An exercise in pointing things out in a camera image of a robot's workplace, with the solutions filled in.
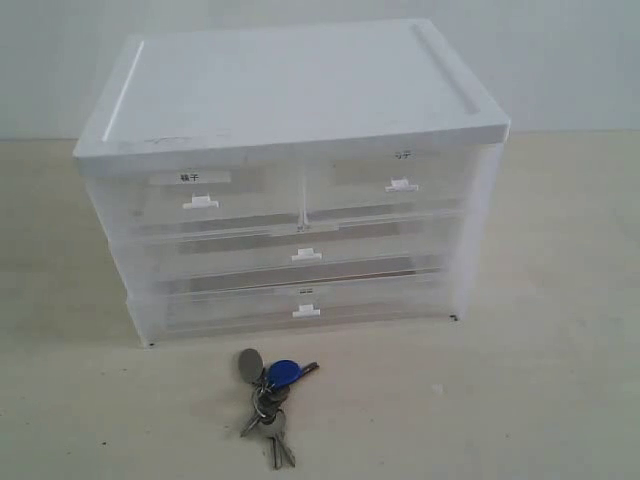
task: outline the plastic drawer organizer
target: plastic drawer organizer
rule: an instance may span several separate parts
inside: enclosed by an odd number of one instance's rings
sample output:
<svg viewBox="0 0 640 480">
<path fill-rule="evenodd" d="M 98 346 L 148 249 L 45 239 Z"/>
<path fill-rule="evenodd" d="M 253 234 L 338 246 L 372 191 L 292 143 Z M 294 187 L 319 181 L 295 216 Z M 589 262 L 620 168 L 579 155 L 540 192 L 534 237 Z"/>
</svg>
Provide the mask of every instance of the plastic drawer organizer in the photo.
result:
<svg viewBox="0 0 640 480">
<path fill-rule="evenodd" d="M 393 20 L 131 37 L 74 155 L 148 346 L 463 316 L 508 129 Z"/>
</svg>

